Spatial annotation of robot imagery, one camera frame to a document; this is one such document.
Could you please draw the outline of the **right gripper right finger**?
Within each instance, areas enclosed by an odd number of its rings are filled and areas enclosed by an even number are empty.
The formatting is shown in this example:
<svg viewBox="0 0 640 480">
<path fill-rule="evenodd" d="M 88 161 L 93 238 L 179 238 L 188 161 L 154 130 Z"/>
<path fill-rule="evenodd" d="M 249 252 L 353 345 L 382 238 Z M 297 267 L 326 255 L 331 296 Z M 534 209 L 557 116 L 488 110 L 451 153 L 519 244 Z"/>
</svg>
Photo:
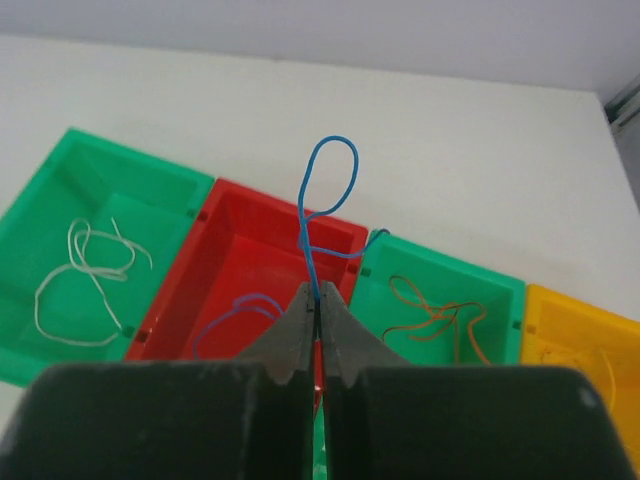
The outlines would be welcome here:
<svg viewBox="0 0 640 480">
<path fill-rule="evenodd" d="M 547 366 L 408 362 L 321 286 L 328 475 L 332 479 L 632 479 L 601 396 Z"/>
</svg>

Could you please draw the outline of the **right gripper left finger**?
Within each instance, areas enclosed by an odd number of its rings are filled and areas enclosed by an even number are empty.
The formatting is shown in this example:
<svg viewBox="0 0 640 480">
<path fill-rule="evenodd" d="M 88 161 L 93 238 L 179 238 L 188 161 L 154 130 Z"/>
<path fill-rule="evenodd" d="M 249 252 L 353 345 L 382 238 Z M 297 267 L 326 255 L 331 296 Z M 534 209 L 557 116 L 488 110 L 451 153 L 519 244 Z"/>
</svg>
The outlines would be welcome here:
<svg viewBox="0 0 640 480">
<path fill-rule="evenodd" d="M 230 360 L 67 363 L 24 392 L 5 479 L 308 479 L 314 316 L 308 285 Z"/>
</svg>

